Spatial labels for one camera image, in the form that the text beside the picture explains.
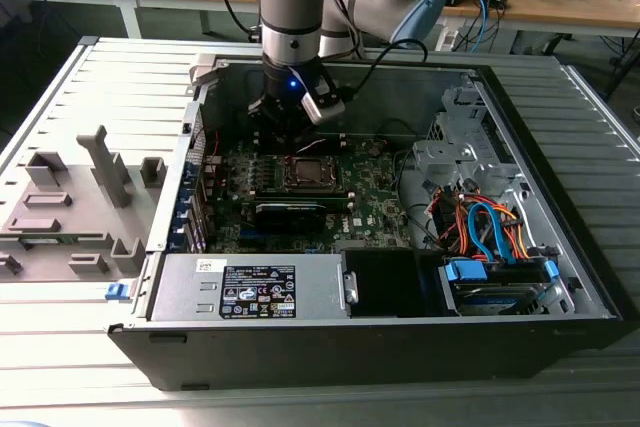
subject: warning label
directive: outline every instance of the warning label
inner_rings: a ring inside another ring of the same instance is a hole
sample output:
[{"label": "warning label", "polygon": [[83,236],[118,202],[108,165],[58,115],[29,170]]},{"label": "warning label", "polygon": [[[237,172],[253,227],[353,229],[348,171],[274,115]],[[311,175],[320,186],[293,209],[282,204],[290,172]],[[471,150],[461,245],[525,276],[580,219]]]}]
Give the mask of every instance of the warning label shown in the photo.
[{"label": "warning label", "polygon": [[293,265],[224,268],[220,317],[284,319],[296,316]]}]

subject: blue clip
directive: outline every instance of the blue clip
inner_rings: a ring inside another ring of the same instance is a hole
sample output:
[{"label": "blue clip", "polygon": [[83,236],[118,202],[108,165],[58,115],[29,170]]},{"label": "blue clip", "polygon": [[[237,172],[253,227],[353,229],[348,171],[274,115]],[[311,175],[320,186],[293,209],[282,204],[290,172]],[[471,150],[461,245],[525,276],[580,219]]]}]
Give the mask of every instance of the blue clip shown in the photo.
[{"label": "blue clip", "polygon": [[455,259],[445,267],[449,282],[454,280],[487,280],[487,271],[479,260]]},{"label": "blue clip", "polygon": [[106,300],[129,300],[129,286],[114,282],[107,288],[107,293],[104,294]]},{"label": "blue clip", "polygon": [[544,263],[544,268],[547,269],[547,274],[549,274],[549,277],[551,278],[551,280],[554,280],[560,277],[560,271],[558,270],[558,266],[553,260],[547,260]]},{"label": "blue clip", "polygon": [[476,245],[476,247],[478,247],[478,249],[482,251],[484,255],[487,256],[487,260],[489,262],[493,262],[493,254],[489,249],[487,249],[487,247],[482,242],[480,242],[480,239],[478,239],[478,234],[476,232],[475,215],[476,215],[476,212],[481,208],[486,209],[487,212],[489,212],[489,217],[491,217],[491,222],[493,223],[493,234],[496,238],[496,244],[498,246],[498,252],[500,253],[500,257],[502,257],[507,262],[507,264],[515,264],[516,259],[514,259],[513,256],[511,255],[511,252],[509,251],[509,246],[504,241],[504,237],[502,237],[502,227],[500,224],[500,216],[493,209],[493,207],[491,207],[489,204],[485,202],[480,202],[478,204],[475,204],[473,207],[471,207],[471,209],[469,209],[468,223],[469,223],[469,236],[471,237],[471,241]]}]

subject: blue cable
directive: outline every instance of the blue cable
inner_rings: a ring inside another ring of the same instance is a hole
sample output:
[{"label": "blue cable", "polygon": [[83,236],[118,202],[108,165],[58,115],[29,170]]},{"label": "blue cable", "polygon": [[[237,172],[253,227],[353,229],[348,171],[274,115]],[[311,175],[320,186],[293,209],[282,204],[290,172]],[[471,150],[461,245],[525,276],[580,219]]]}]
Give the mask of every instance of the blue cable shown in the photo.
[{"label": "blue cable", "polygon": [[480,45],[480,41],[482,40],[482,37],[484,36],[484,29],[485,29],[485,27],[487,25],[487,17],[489,16],[489,13],[487,12],[487,4],[484,2],[484,0],[480,0],[480,5],[482,6],[482,25],[480,26],[480,33],[478,34],[478,38],[476,39],[476,43],[471,48],[471,52],[475,52],[476,49],[478,48],[478,46]]},{"label": "blue cable", "polygon": [[479,209],[486,209],[489,212],[489,217],[491,217],[491,223],[493,224],[493,235],[496,238],[496,245],[498,246],[498,252],[500,253],[500,257],[507,261],[507,264],[515,264],[516,259],[511,255],[511,251],[509,250],[509,246],[504,241],[502,237],[502,228],[500,226],[500,216],[498,213],[491,207],[489,204],[485,202],[480,202],[475,204],[471,209],[469,209],[469,237],[471,237],[471,241],[482,251],[484,255],[487,256],[487,260],[489,262],[493,262],[493,254],[487,247],[480,242],[478,239],[478,233],[476,232],[476,212]]}]

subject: metal grating surface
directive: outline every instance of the metal grating surface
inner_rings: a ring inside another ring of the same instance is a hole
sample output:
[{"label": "metal grating surface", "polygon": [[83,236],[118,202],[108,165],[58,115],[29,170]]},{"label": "metal grating surface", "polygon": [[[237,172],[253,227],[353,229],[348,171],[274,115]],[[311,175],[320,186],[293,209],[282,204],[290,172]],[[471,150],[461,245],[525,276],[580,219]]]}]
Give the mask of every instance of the metal grating surface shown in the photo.
[{"label": "metal grating surface", "polygon": [[[29,142],[71,118],[90,122],[96,120],[93,115],[108,115],[104,121],[113,142],[132,147],[132,159],[141,148],[132,137],[142,133],[153,136],[145,149],[170,152],[188,98],[188,64],[202,51],[259,52],[238,44],[128,39],[102,39],[94,48],[82,48],[80,61],[71,63],[68,78],[62,79],[65,86],[42,106],[55,116],[43,116]],[[615,122],[587,100],[579,81],[554,59],[436,53],[430,59],[494,67],[609,260],[640,299],[640,220],[632,201],[640,163]],[[91,88],[78,85],[83,83]],[[86,94],[94,87],[102,95],[89,104]],[[83,113],[88,110],[93,114]],[[15,175],[12,167],[2,173],[2,184]],[[4,199],[7,187],[0,188]],[[527,381],[163,393],[104,335],[111,309],[129,308],[107,305],[105,288],[98,283],[0,285],[0,408],[7,408],[1,420],[64,426],[123,418],[127,425],[160,426],[640,424],[640,332],[605,351],[564,359]],[[74,408],[78,405],[90,408]],[[126,413],[117,407],[127,407]]]}]

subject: barcode sticker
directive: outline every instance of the barcode sticker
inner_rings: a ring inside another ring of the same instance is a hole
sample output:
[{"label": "barcode sticker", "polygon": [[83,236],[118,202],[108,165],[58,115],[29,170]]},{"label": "barcode sticker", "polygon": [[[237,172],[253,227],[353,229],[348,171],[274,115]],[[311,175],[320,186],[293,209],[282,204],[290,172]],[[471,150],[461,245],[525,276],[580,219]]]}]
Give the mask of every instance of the barcode sticker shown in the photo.
[{"label": "barcode sticker", "polygon": [[224,272],[227,259],[198,259],[196,272]]}]

